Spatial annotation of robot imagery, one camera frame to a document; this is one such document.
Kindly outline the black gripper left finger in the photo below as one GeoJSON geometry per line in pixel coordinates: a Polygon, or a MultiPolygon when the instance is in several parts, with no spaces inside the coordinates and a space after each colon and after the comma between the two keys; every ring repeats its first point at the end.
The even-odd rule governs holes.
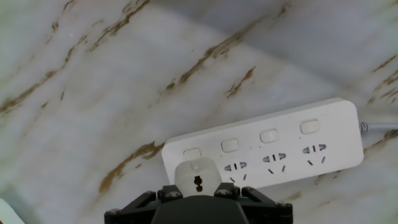
{"type": "Polygon", "coordinates": [[[104,224],[150,223],[156,210],[163,204],[183,198],[176,185],[166,185],[157,192],[146,191],[122,209],[104,213],[104,224]]]}

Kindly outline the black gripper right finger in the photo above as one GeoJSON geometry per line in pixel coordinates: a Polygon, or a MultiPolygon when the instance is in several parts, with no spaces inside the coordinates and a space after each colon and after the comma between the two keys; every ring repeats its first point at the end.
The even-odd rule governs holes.
{"type": "Polygon", "coordinates": [[[240,188],[233,183],[221,183],[215,197],[232,202],[235,208],[226,208],[227,214],[244,223],[293,224],[293,205],[275,202],[253,187],[240,188]]]}

